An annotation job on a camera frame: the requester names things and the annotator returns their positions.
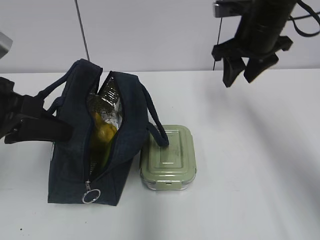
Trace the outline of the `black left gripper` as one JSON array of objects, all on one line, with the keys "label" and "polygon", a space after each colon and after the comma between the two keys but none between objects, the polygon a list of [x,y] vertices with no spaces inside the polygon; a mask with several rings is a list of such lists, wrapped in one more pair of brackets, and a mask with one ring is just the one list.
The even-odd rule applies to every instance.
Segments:
[{"label": "black left gripper", "polygon": [[44,109],[42,97],[18,94],[14,86],[13,81],[0,78],[0,137],[5,144],[67,142],[72,137],[73,127],[53,115],[63,105],[62,96]]}]

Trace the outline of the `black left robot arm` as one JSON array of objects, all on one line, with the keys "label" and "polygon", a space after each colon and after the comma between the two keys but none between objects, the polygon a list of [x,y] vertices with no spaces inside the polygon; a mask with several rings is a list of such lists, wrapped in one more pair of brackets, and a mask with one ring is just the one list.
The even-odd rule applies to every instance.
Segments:
[{"label": "black left robot arm", "polygon": [[0,78],[0,137],[5,144],[29,141],[66,142],[73,127],[44,109],[45,98],[65,81],[58,80],[35,96],[14,92],[15,83]]}]

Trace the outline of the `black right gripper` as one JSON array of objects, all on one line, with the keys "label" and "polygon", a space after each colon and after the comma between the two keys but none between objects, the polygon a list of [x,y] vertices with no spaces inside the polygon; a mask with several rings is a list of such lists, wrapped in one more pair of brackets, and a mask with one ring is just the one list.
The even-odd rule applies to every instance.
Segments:
[{"label": "black right gripper", "polygon": [[[277,51],[291,48],[293,41],[281,36],[288,17],[282,10],[250,9],[242,15],[234,37],[213,47],[214,60],[223,59],[222,81],[227,88],[243,71],[247,82],[253,82],[279,61]],[[242,57],[250,58],[247,65]]]}]

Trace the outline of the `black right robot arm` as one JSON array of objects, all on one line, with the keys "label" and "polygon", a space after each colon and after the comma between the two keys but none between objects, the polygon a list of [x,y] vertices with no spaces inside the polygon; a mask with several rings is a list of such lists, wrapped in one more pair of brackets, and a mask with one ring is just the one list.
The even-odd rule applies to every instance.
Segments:
[{"label": "black right robot arm", "polygon": [[212,49],[215,61],[223,61],[223,83],[229,88],[243,72],[251,83],[275,65],[279,50],[288,51],[293,41],[281,32],[296,5],[295,0],[217,0],[216,18],[240,16],[234,37]]}]

